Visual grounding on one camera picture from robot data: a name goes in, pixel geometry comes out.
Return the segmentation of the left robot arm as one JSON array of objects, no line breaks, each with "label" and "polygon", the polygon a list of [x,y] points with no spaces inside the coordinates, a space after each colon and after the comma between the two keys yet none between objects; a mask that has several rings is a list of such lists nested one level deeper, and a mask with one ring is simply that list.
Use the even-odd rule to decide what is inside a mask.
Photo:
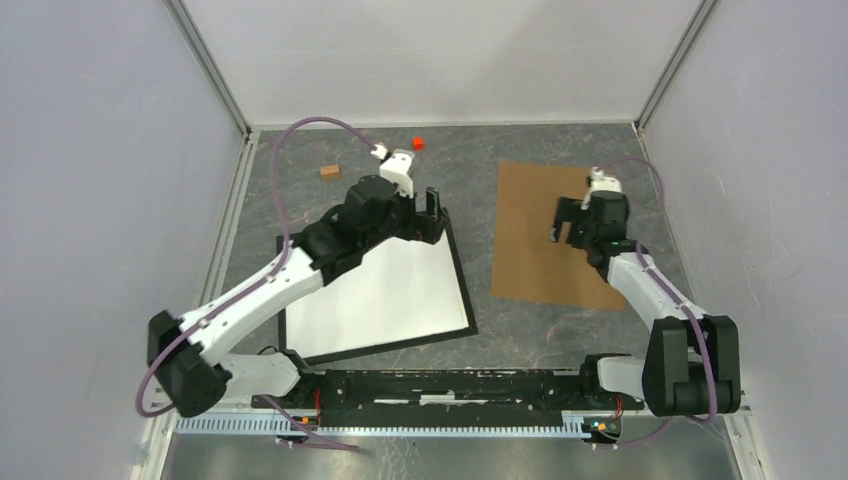
[{"label": "left robot arm", "polygon": [[168,310],[147,324],[147,370],[135,399],[147,418],[177,411],[207,412],[227,396],[278,396],[306,405],[313,379],[284,354],[234,355],[232,348],[269,317],[358,268],[367,253],[397,238],[438,243],[448,225],[439,191],[425,191],[425,207],[399,183],[377,175],[359,179],[342,203],[297,233],[266,266],[204,306],[180,316]]}]

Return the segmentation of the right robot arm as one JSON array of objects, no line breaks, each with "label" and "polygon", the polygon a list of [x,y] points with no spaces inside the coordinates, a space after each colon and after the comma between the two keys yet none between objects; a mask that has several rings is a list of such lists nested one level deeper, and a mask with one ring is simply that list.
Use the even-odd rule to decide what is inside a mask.
[{"label": "right robot arm", "polygon": [[739,333],[725,315],[687,299],[627,235],[626,195],[599,191],[588,202],[561,197],[550,231],[586,255],[587,263],[619,292],[649,331],[643,357],[586,357],[577,382],[580,400],[602,408],[617,394],[643,401],[657,417],[707,422],[739,410],[742,400]]}]

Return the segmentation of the brown backing board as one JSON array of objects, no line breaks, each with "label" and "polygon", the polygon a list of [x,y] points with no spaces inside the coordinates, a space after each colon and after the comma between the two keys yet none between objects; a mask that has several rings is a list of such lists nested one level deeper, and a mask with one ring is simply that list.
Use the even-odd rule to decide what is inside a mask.
[{"label": "brown backing board", "polygon": [[582,198],[587,167],[502,162],[498,167],[491,293],[531,302],[621,311],[626,301],[586,261],[550,241],[557,202]]}]

